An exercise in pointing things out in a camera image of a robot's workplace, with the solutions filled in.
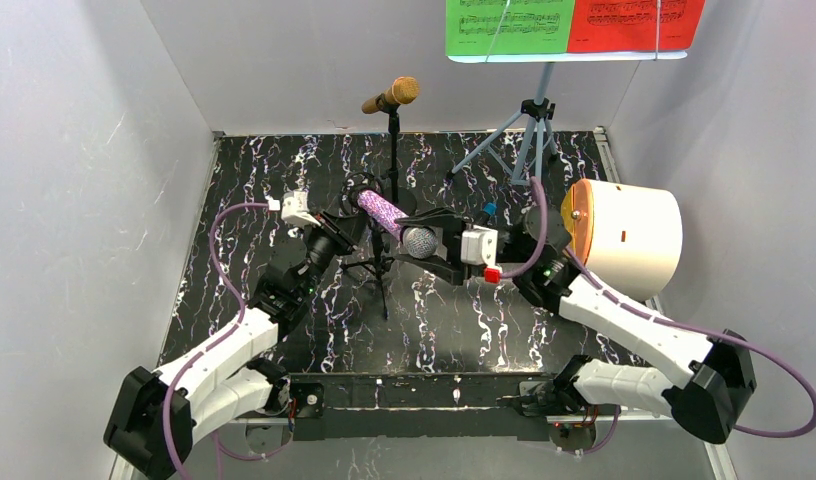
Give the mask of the black tripod mic stand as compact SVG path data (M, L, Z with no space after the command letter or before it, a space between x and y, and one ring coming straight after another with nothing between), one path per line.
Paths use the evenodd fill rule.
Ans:
M369 172L356 171L350 173L341 187L342 197L340 210L347 215L364 214L366 216L367 229L371 234L370 243L372 245L373 257L363 261L343 263L340 266L340 271L346 273L352 268L359 267L373 276L374 284L378 287L382 300L383 320L387 321L389 319L389 309L387 306L384 275L390 271L394 259L389 255L390 246L385 241L383 227L358 204L357 198L364 190L382 193L383 185L381 180Z

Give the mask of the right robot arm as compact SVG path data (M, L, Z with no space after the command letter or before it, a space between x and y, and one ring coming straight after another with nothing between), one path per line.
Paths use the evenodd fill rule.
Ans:
M732 331L701 332L621 294L570 253L556 211L535 206L499 231L436 208L392 224L404 260L453 285L471 276L511 281L531 305L586 326L643 360L640 367L572 357L530 392L514 397L523 415L614 405L664 415L686 432L722 444L756 389L751 350Z

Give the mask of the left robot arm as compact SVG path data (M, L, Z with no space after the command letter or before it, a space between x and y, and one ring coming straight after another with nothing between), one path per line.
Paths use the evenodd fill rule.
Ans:
M243 414L288 407L287 375L262 355L305 319L330 266L354 251L369 224L365 214L300 219L301 236L276 242L232 321L172 362L125 376L103 442L146 478L185 477L202 438Z

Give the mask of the purple glitter microphone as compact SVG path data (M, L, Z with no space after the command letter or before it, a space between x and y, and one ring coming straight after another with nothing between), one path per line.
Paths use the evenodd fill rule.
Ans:
M403 226L399 219L407 214L374 190L362 190L356 196L358 207L399 241L408 255L416 259L433 256L439 246L435 232L426 227Z

